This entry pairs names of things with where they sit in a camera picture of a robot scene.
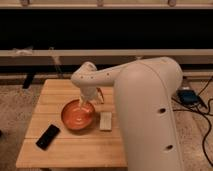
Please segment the white cabinet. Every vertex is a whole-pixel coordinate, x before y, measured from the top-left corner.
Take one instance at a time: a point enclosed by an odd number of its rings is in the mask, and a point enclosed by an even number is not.
[[[213,8],[213,0],[0,0],[0,8]]]

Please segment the orange bowl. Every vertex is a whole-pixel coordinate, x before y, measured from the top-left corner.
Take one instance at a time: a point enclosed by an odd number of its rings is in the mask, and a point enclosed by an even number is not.
[[[79,100],[73,100],[64,106],[61,120],[70,130],[82,130],[92,123],[94,115],[95,108],[90,102],[79,107]]]

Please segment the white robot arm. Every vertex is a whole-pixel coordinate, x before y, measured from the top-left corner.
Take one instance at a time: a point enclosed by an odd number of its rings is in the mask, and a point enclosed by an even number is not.
[[[138,60],[100,71],[87,62],[71,80],[84,100],[91,100],[98,86],[114,86],[129,171],[184,171],[171,106],[182,82],[174,60]]]

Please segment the wooden table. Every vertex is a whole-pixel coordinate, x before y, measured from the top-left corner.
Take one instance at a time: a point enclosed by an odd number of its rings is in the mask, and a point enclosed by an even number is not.
[[[113,89],[101,88],[105,104],[93,101],[97,117],[95,122],[81,134],[67,130],[61,121],[65,104],[79,97],[79,89],[70,80],[46,80],[32,115],[24,142],[19,153],[17,168],[86,168],[126,167],[123,144],[113,104]],[[99,130],[101,111],[111,111],[112,131]],[[43,132],[54,124],[61,132],[46,151],[35,142]]]

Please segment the cable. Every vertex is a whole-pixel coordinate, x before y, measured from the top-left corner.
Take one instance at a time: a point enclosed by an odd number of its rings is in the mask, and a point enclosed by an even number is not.
[[[200,92],[197,94],[197,96],[200,96],[204,90],[209,86],[209,84],[211,83],[211,81],[213,80],[213,76],[211,76],[211,78],[209,79],[209,81],[207,82],[207,84],[200,90]],[[204,156],[206,157],[207,161],[209,162],[209,164],[211,165],[211,167],[213,167],[213,162],[210,160],[208,154],[207,154],[207,151],[206,151],[206,140],[210,134],[210,132],[212,131],[212,123],[211,121],[209,120],[209,118],[207,116],[213,116],[213,114],[211,114],[211,102],[213,101],[213,98],[210,98],[208,100],[208,107],[207,107],[207,112],[203,112],[199,109],[199,105],[200,103],[198,104],[195,104],[194,106],[186,106],[184,104],[182,104],[181,102],[179,102],[178,100],[172,98],[173,101],[175,101],[176,103],[178,103],[179,105],[183,106],[184,108],[186,109],[174,109],[173,111],[188,111],[188,112],[193,112],[193,113],[196,113],[200,116],[202,116],[208,123],[208,130],[207,132],[204,134],[204,137],[203,137],[203,140],[202,140],[202,150],[203,150],[203,153],[204,153]]]
[[[212,114],[210,114],[210,111],[211,111],[211,101],[213,101],[213,98],[209,99],[208,100],[208,112],[202,112],[199,110],[198,106],[196,106],[196,109],[197,110],[194,110],[186,105],[183,105],[181,102],[179,102],[178,100],[172,98],[173,101],[175,101],[176,103],[178,103],[179,105],[187,108],[187,109],[174,109],[173,111],[189,111],[189,112],[193,112],[193,113],[196,113],[196,114],[199,114],[200,116],[202,116],[204,119],[206,119],[206,121],[208,122],[208,130],[207,132],[205,133],[204,137],[203,137],[203,140],[202,140],[202,150],[203,150],[203,153],[204,153],[204,156],[206,157],[207,161],[209,162],[209,164],[211,165],[211,167],[213,167],[213,162],[210,160],[207,152],[206,152],[206,147],[205,147],[205,143],[206,143],[206,140],[208,138],[208,135],[210,134],[211,130],[212,130],[212,124],[211,124],[211,121],[209,120],[209,118],[207,116],[213,116]]]
[[[208,100],[207,112],[203,112],[203,111],[201,111],[198,107],[196,107],[197,111],[198,111],[199,113],[204,114],[204,115],[213,116],[213,114],[210,113],[210,112],[211,112],[211,102],[212,102],[212,101],[213,101],[213,98],[211,98],[211,99]]]
[[[209,164],[213,167],[213,162],[210,160],[210,158],[209,158],[209,156],[208,156],[208,154],[206,152],[206,146],[205,146],[206,139],[207,139],[208,135],[210,134],[210,132],[212,130],[212,123],[211,123],[211,121],[209,120],[209,118],[205,114],[201,114],[201,116],[203,118],[205,118],[206,121],[208,122],[208,130],[205,133],[205,135],[203,137],[203,140],[202,140],[202,149],[203,149],[203,153],[204,153],[206,159],[208,160]]]
[[[209,81],[206,83],[206,85],[200,90],[200,92],[198,93],[198,96],[201,95],[203,93],[203,91],[209,86],[209,84],[211,83],[211,81],[213,80],[213,76],[211,76],[211,78],[209,79]]]

